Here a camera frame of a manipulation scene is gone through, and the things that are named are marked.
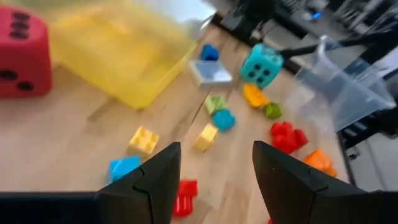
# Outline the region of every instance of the teal dice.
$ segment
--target teal dice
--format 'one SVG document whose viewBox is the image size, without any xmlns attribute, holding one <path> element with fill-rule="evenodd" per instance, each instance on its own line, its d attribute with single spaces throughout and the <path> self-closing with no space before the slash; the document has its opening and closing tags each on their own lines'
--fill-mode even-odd
<svg viewBox="0 0 398 224">
<path fill-rule="evenodd" d="M 245 82 L 255 83 L 262 90 L 277 76 L 283 63 L 280 53 L 264 44 L 256 44 L 243 62 L 240 76 Z"/>
</svg>

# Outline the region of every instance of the dice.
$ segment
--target dice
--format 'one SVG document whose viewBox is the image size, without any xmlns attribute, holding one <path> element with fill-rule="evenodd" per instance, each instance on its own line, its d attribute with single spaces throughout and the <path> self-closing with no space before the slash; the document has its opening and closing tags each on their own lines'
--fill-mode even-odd
<svg viewBox="0 0 398 224">
<path fill-rule="evenodd" d="M 39 18 L 0 7 L 0 98 L 43 95 L 52 87 L 47 27 Z"/>
<path fill-rule="evenodd" d="M 283 62 L 280 53 L 264 44 L 256 44 L 243 63 L 240 76 L 245 82 L 255 83 L 262 90 L 273 81 Z"/>
</svg>

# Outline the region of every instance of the plastic container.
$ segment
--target plastic container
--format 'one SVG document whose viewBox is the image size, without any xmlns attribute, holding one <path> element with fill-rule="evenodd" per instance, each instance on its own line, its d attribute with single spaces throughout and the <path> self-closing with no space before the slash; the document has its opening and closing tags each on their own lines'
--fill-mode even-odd
<svg viewBox="0 0 398 224">
<path fill-rule="evenodd" d="M 396 106 L 378 69 L 334 40 L 321 37 L 313 58 L 311 66 L 296 74 L 284 104 L 321 131 L 334 133 L 376 110 Z"/>
<path fill-rule="evenodd" d="M 176 23 L 133 1 L 7 2 L 47 22 L 57 61 L 135 109 L 155 99 L 195 48 Z"/>
</svg>

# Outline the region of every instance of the toy block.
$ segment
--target toy block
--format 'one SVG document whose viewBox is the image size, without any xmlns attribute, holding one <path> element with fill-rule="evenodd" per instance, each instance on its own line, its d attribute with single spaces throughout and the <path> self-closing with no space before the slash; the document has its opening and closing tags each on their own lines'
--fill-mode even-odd
<svg viewBox="0 0 398 224">
<path fill-rule="evenodd" d="M 49 35 L 39 17 L 0 6 L 0 98 L 39 96 L 52 89 Z"/>
<path fill-rule="evenodd" d="M 270 102 L 263 109 L 262 112 L 268 119 L 278 119 L 282 116 L 282 110 L 277 103 Z"/>
<path fill-rule="evenodd" d="M 107 173 L 108 183 L 119 180 L 139 166 L 139 156 L 114 159 L 109 163 Z"/>
<path fill-rule="evenodd" d="M 235 125 L 236 119 L 227 109 L 217 111 L 213 115 L 213 123 L 220 131 L 227 131 Z"/>
<path fill-rule="evenodd" d="M 291 136 L 293 135 L 293 126 L 290 122 L 284 121 L 283 123 L 275 122 L 271 126 L 271 136 Z"/>
<path fill-rule="evenodd" d="M 205 44 L 201 49 L 200 60 L 217 61 L 218 50 L 215 47 L 213 47 L 211 44 Z"/>
<path fill-rule="evenodd" d="M 173 215 L 185 217 L 193 212 L 193 198 L 198 195 L 197 180 L 180 180 Z"/>
<path fill-rule="evenodd" d="M 333 161 L 321 149 L 316 149 L 305 157 L 304 163 L 332 177 L 337 176 L 337 172 L 333 168 Z"/>
<path fill-rule="evenodd" d="M 205 99 L 205 106 L 209 115 L 213 115 L 215 112 L 227 108 L 223 96 L 207 96 Z"/>
<path fill-rule="evenodd" d="M 272 144 L 272 146 L 274 146 L 275 148 L 279 149 L 280 151 L 282 151 L 286 154 L 293 153 L 297 148 L 294 138 L 290 138 L 290 137 L 283 136 L 283 135 L 278 135 L 278 136 L 272 137 L 271 144 Z"/>
<path fill-rule="evenodd" d="M 148 158 L 154 151 L 158 141 L 158 134 L 154 134 L 148 129 L 140 126 L 130 140 L 127 152 L 129 154 L 138 154 L 144 158 Z"/>
<path fill-rule="evenodd" d="M 241 78 L 247 83 L 255 83 L 260 90 L 269 85 L 277 76 L 284 63 L 278 51 L 256 44 L 240 69 Z"/>
<path fill-rule="evenodd" d="M 299 150 L 308 143 L 308 139 L 301 129 L 293 130 L 290 122 L 274 123 L 271 126 L 270 134 L 272 146 L 285 152 L 292 153 Z"/>
<path fill-rule="evenodd" d="M 218 61 L 191 60 L 189 67 L 199 87 L 226 86 L 233 80 L 229 71 Z"/>
<path fill-rule="evenodd" d="M 200 151 L 206 151 L 214 142 L 218 129 L 212 124 L 207 124 L 204 130 L 197 137 L 193 147 Z"/>
<path fill-rule="evenodd" d="M 294 139 L 297 144 L 297 149 L 300 149 L 308 143 L 308 139 L 301 129 L 294 130 Z"/>
<path fill-rule="evenodd" d="M 243 95 L 249 105 L 254 108 L 259 108 L 269 103 L 269 100 L 254 83 L 245 83 L 243 85 Z"/>
</svg>

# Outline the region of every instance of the green lego brick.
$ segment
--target green lego brick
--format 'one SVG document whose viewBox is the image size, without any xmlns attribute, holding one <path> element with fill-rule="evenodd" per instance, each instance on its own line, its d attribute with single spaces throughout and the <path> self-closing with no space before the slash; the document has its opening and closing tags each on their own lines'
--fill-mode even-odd
<svg viewBox="0 0 398 224">
<path fill-rule="evenodd" d="M 207 96 L 205 99 L 207 112 L 213 115 L 215 112 L 227 109 L 227 105 L 223 96 Z"/>
<path fill-rule="evenodd" d="M 278 119 L 282 116 L 282 110 L 277 103 L 270 102 L 263 109 L 262 112 L 268 119 Z"/>
</svg>

